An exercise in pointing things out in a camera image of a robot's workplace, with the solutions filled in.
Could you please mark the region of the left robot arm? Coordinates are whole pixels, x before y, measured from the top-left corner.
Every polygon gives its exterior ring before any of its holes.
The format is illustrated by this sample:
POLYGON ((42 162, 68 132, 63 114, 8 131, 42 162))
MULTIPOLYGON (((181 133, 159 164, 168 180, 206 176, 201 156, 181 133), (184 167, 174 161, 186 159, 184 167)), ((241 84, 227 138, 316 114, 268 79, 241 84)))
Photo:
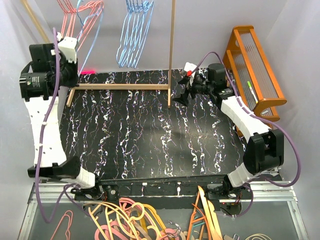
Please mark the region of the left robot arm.
POLYGON ((81 166, 78 156, 67 156, 61 141, 58 106, 60 87, 78 84, 78 41, 56 34, 55 43, 31 44, 31 61, 20 73, 21 97, 28 110, 33 140, 34 163, 28 170, 30 178, 62 180, 86 189, 93 200, 103 195, 95 174, 81 166))

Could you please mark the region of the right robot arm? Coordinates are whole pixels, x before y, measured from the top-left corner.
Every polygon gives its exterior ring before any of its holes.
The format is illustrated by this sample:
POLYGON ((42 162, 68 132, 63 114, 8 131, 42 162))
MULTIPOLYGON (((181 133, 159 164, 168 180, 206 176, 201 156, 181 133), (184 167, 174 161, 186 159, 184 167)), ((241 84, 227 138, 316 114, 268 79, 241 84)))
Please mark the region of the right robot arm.
POLYGON ((220 186, 211 189, 211 193, 233 199, 245 188, 245 184, 284 163, 284 134, 257 119, 242 98, 227 86, 227 73, 223 64, 210 64, 208 77, 203 77, 196 70, 195 64, 186 62, 182 73, 183 77, 178 84, 184 85, 185 89, 173 101, 188 106, 188 98, 208 96, 232 120, 246 140, 242 164, 228 173, 220 186))

